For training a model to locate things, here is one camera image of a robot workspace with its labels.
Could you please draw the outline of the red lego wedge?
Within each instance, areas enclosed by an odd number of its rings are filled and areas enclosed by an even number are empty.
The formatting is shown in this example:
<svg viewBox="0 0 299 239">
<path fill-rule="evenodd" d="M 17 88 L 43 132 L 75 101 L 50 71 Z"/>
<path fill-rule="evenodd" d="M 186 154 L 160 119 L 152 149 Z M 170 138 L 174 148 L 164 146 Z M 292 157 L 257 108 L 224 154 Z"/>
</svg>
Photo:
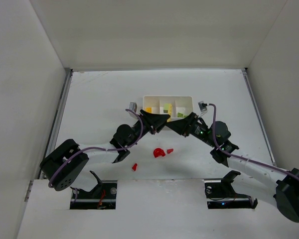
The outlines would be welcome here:
<svg viewBox="0 0 299 239">
<path fill-rule="evenodd" d="M 135 163 L 133 166 L 132 166 L 132 170 L 135 172 L 137 170 L 137 167 L 138 167 L 138 164 Z"/>
</svg>

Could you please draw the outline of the small red lego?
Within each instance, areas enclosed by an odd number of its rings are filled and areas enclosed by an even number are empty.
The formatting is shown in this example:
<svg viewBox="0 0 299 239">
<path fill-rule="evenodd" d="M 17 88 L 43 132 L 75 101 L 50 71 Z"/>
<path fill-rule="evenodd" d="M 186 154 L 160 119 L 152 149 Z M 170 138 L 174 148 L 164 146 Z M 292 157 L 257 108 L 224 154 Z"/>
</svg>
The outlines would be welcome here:
<svg viewBox="0 0 299 239">
<path fill-rule="evenodd" d="M 171 149 L 168 149 L 167 150 L 167 154 L 170 154 L 170 153 L 172 153 L 174 151 L 174 149 L 173 148 L 171 148 Z"/>
</svg>

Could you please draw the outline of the light green lego block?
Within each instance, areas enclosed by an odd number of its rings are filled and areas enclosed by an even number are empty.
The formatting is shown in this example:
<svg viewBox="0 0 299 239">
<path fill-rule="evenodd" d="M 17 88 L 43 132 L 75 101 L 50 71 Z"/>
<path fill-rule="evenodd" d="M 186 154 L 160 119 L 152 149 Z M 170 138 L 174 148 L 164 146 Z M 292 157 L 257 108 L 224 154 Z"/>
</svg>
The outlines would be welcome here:
<svg viewBox="0 0 299 239">
<path fill-rule="evenodd" d="M 166 103 L 163 105 L 163 112 L 169 114 L 172 111 L 172 104 Z"/>
</svg>

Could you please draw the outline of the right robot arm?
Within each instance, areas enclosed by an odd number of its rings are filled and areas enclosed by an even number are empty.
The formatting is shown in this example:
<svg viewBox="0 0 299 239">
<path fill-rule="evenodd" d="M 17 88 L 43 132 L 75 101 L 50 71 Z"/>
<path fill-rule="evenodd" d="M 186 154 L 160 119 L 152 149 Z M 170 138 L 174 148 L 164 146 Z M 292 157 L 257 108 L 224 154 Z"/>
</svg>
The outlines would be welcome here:
<svg viewBox="0 0 299 239">
<path fill-rule="evenodd" d="M 202 118 L 191 113 L 186 118 L 168 122 L 168 128 L 179 135 L 192 135 L 213 149 L 212 158 L 219 164 L 242 172 L 268 188 L 267 198 L 279 212 L 292 222 L 299 223 L 299 169 L 286 170 L 256 161 L 244 155 L 229 137 L 226 123 L 214 120 L 207 126 Z"/>
</svg>

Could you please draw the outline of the red arch lego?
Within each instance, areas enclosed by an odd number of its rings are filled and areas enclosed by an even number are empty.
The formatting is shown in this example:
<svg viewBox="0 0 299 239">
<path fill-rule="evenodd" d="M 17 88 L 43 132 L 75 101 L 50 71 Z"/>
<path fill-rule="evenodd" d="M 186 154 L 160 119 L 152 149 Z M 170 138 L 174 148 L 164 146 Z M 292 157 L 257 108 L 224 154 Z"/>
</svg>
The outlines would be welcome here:
<svg viewBox="0 0 299 239">
<path fill-rule="evenodd" d="M 155 158 L 158 158 L 158 157 L 165 157 L 166 156 L 166 153 L 165 151 L 162 149 L 162 148 L 156 148 L 154 151 L 153 151 L 153 155 Z"/>
</svg>

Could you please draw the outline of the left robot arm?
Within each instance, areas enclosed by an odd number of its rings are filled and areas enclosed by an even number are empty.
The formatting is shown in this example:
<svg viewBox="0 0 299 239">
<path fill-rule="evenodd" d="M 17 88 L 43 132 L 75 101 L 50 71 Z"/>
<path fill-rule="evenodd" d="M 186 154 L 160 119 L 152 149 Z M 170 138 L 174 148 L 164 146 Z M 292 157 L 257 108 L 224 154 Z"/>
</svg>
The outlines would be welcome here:
<svg viewBox="0 0 299 239">
<path fill-rule="evenodd" d="M 141 110 L 136 114 L 134 125 L 118 126 L 110 142 L 99 145 L 83 145 L 73 139 L 67 139 L 46 156 L 39 167 L 48 179 L 48 187 L 55 191 L 66 188 L 90 191 L 93 188 L 87 176 L 89 171 L 95 172 L 95 164 L 115 164 L 123 161 L 130 148 L 147 133 L 159 133 L 170 119 L 168 114 L 152 114 Z"/>
</svg>

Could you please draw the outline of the yellow long lego brick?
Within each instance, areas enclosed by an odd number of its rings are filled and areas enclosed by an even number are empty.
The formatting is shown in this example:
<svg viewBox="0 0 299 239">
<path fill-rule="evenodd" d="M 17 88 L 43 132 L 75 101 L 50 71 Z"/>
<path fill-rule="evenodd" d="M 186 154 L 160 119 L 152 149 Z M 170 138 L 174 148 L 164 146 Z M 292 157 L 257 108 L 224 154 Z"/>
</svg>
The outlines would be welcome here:
<svg viewBox="0 0 299 239">
<path fill-rule="evenodd" d="M 164 113 L 169 115 L 169 119 L 167 120 L 167 122 L 171 121 L 171 116 L 172 116 L 172 104 L 167 103 L 164 105 Z"/>
</svg>

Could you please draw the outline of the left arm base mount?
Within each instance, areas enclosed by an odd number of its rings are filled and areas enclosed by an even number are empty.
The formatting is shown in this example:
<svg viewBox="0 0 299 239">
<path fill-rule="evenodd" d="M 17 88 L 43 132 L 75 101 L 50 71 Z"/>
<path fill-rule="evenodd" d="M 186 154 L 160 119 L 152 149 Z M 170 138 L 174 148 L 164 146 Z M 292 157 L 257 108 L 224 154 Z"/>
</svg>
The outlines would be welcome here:
<svg viewBox="0 0 299 239">
<path fill-rule="evenodd" d="M 97 183 L 90 191 L 72 189 L 71 210 L 114 210 L 116 208 L 117 181 L 101 180 L 90 170 Z"/>
</svg>

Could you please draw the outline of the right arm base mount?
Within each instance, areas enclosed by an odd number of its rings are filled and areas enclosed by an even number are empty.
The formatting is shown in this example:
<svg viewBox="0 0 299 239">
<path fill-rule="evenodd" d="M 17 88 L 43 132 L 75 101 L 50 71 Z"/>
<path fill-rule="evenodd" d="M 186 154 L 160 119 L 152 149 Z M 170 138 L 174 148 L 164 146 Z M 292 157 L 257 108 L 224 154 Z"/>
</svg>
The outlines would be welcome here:
<svg viewBox="0 0 299 239">
<path fill-rule="evenodd" d="M 223 178 L 204 181 L 207 208 L 212 209 L 255 209 L 258 200 L 246 194 L 237 193 L 232 184 L 240 175 L 238 171 L 230 171 Z"/>
</svg>

